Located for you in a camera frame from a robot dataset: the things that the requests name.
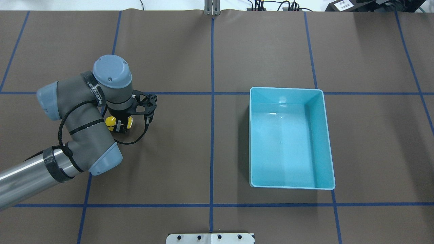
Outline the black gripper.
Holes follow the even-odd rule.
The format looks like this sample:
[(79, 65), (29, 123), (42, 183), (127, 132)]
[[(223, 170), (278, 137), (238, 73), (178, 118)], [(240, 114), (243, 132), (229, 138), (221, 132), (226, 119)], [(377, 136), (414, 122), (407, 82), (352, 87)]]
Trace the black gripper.
[[(110, 108), (109, 106), (107, 106), (107, 111), (110, 113), (110, 116), (113, 116), (117, 119), (127, 119), (127, 123), (126, 123), (126, 129), (129, 130), (132, 127), (132, 123), (133, 123), (133, 118), (129, 117), (132, 116), (131, 113), (131, 107), (127, 107), (125, 109), (121, 109), (121, 110), (116, 110), (113, 108)], [(115, 125), (115, 133), (123, 133), (123, 125), (122, 124), (116, 124)]]

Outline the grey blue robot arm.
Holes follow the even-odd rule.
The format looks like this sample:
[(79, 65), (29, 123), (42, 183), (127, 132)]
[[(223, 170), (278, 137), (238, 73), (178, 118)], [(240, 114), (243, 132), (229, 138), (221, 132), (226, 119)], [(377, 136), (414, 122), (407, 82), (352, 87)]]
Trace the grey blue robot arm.
[(66, 127), (72, 139), (1, 172), (1, 210), (82, 172), (98, 176), (118, 166), (123, 156), (99, 107), (127, 109), (132, 95), (129, 64), (117, 55), (99, 57), (91, 71), (40, 88), (37, 100), (43, 111), (51, 120), (61, 120), (59, 129)]

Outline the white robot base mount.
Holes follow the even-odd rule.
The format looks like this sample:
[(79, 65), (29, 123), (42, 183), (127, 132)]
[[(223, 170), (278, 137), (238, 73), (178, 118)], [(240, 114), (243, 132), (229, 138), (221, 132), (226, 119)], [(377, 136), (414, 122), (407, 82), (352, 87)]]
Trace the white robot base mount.
[(166, 244), (255, 244), (253, 233), (174, 233)]

